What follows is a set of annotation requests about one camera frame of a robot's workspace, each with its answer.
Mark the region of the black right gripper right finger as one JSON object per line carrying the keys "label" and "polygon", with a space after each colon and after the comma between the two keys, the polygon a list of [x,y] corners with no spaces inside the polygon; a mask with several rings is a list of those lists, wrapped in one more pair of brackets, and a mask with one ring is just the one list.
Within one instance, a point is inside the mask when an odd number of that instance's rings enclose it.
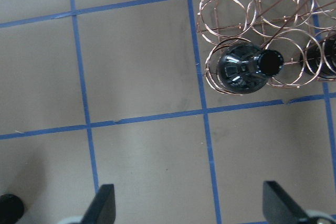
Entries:
{"label": "black right gripper right finger", "polygon": [[319,223],[322,215],[303,210],[276,182],[264,181],[263,215],[268,223]]}

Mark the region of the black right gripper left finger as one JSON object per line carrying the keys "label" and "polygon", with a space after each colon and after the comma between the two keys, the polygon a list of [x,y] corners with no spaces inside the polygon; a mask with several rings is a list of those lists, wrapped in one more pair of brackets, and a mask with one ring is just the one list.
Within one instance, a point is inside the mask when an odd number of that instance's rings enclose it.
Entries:
{"label": "black right gripper left finger", "polygon": [[116,220],[114,184],[101,185],[80,223],[113,224]]}

